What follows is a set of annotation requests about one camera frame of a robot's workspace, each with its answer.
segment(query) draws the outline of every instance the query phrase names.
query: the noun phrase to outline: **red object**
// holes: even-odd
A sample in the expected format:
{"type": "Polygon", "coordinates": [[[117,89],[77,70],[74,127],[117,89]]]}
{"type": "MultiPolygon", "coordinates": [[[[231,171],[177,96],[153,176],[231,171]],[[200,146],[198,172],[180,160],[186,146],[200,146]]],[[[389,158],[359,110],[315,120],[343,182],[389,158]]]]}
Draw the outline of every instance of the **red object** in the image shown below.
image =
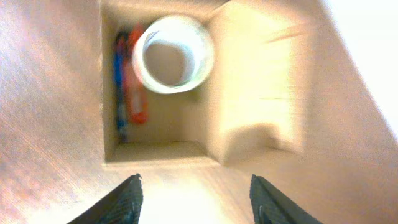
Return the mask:
{"type": "Polygon", "coordinates": [[[123,62],[123,85],[125,89],[124,99],[126,101],[129,121],[135,124],[144,124],[148,119],[145,89],[142,83],[136,77],[131,64],[132,50],[143,33],[144,29],[142,26],[140,24],[136,24],[127,41],[128,56],[123,62]]]}

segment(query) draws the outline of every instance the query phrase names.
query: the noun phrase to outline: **wooden surface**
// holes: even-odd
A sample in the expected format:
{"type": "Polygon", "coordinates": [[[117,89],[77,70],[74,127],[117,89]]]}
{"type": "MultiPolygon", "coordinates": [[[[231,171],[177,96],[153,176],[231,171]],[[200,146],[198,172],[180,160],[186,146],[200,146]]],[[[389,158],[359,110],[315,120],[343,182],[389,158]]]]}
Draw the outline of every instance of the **wooden surface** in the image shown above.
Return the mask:
{"type": "MultiPolygon", "coordinates": [[[[0,223],[65,223],[137,172],[140,223],[252,223],[248,173],[102,166],[100,22],[97,1],[0,2],[0,223]]],[[[305,159],[261,173],[321,222],[394,223],[396,142],[334,29],[320,35],[305,159]]]]}

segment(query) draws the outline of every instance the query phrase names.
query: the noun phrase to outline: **cardboard box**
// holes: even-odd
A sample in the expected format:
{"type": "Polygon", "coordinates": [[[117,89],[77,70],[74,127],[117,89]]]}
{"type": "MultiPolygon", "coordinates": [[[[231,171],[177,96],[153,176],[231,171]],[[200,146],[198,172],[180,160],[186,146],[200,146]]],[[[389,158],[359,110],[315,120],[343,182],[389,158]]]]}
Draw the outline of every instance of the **cardboard box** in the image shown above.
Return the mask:
{"type": "Polygon", "coordinates": [[[229,164],[268,148],[303,152],[316,25],[287,3],[264,1],[103,1],[102,76],[106,164],[229,164]],[[113,44],[120,30],[169,14],[207,28],[215,66],[198,88],[147,91],[149,120],[118,142],[113,44]]]}

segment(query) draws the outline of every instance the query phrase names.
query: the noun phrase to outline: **brown cardboard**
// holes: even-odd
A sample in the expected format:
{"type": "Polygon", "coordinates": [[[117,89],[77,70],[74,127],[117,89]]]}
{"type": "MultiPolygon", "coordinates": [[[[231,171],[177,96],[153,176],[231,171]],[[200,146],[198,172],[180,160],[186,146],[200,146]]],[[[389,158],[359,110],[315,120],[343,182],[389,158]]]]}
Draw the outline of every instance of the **brown cardboard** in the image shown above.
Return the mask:
{"type": "Polygon", "coordinates": [[[168,147],[175,142],[194,144],[192,155],[222,164],[253,149],[303,152],[315,54],[314,23],[286,5],[222,3],[103,3],[106,162],[164,160],[167,157],[152,146],[163,146],[173,154],[183,150],[168,147]],[[185,14],[204,24],[215,44],[214,69],[204,84],[186,93],[146,91],[149,120],[142,126],[129,125],[132,143],[119,145],[112,44],[119,30],[130,29],[136,22],[149,25],[168,14],[185,14]],[[145,152],[134,150],[137,146],[145,152]]]}

